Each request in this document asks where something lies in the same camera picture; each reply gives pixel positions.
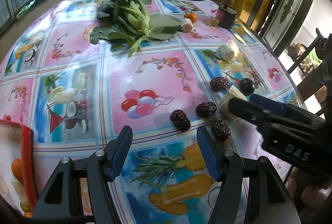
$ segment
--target jar lid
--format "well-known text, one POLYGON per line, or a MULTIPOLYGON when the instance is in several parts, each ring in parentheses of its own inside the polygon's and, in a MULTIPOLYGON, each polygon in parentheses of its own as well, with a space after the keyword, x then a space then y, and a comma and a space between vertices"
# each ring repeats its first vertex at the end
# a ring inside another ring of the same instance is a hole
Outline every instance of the jar lid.
POLYGON ((221 4, 232 7, 234 4, 234 0, 221 0, 221 4))

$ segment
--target tangerine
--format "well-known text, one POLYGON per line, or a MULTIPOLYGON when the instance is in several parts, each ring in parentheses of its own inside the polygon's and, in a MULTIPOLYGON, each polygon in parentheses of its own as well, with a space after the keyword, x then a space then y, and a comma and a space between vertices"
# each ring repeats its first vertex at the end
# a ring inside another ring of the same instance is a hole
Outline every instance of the tangerine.
POLYGON ((24 213, 24 217, 29 217, 29 218, 31 218, 31 217, 32 217, 32 213, 31 213, 31 212, 25 212, 25 213, 24 213))
POLYGON ((193 12, 186 12, 184 18, 190 19, 192 23, 196 23, 198 21, 198 17, 193 12))
POLYGON ((22 160, 14 159, 12 162, 12 173, 15 178, 23 183, 23 175, 22 175, 22 160))

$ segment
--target table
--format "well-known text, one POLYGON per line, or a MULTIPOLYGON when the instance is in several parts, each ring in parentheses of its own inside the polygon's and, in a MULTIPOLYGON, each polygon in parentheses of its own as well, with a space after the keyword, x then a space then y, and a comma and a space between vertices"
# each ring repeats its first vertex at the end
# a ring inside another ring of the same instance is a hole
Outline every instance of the table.
MULTIPOLYGON (((39 191, 62 157, 89 156, 115 139, 124 125, 131 126, 131 149, 121 176, 110 184, 122 223, 207 223, 220 184, 201 162, 195 136, 199 126, 221 114, 201 119, 195 107, 221 101, 224 92, 211 91, 211 78, 227 77, 237 86, 248 77, 255 93, 293 105, 302 106, 301 97, 279 61, 241 21, 231 30, 208 26, 218 8, 213 1, 152 0, 147 5, 151 14, 182 19, 184 12, 193 11, 198 22, 191 33, 142 43, 142 51, 129 59, 125 45, 112 49, 105 41, 89 42, 98 25, 96 9, 104 1, 63 1, 23 33, 0 65, 0 116, 33 129, 39 191), (231 62, 216 53, 223 43, 235 52, 231 62), (137 114, 136 105, 142 103, 146 105, 137 114), (170 122, 175 109, 190 119, 188 131, 177 131, 170 122), (147 166, 152 168, 143 183, 137 176, 147 166), (155 184, 169 187, 160 193, 155 184), (161 202, 165 195, 170 204, 161 202)), ((240 119, 228 125, 226 148, 246 158, 266 155, 286 176, 289 164, 262 150, 255 126, 240 119)), ((81 185, 84 210, 91 213, 87 182, 81 185)), ((243 222, 247 195, 244 179, 237 223, 243 222)))

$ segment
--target bok choy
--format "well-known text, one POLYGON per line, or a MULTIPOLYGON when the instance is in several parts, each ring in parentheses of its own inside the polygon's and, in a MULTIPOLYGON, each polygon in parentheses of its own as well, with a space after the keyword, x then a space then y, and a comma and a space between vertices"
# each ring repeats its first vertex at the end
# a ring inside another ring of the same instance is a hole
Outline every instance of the bok choy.
POLYGON ((140 50, 142 41, 167 40, 174 36, 180 21, 170 15, 150 15, 146 4, 151 0, 109 0, 104 3, 97 18, 107 21, 106 26, 96 26, 90 34, 90 42, 100 39, 112 45, 126 43, 130 46, 128 57, 140 50))

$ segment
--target jar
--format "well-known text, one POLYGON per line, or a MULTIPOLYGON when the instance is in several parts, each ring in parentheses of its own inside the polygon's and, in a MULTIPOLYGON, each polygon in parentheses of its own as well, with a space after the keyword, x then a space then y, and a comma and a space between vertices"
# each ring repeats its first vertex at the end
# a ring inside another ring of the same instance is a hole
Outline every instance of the jar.
POLYGON ((224 29, 231 29, 237 17, 237 11, 233 8, 234 0, 221 0, 215 18, 219 21, 219 26, 224 29))

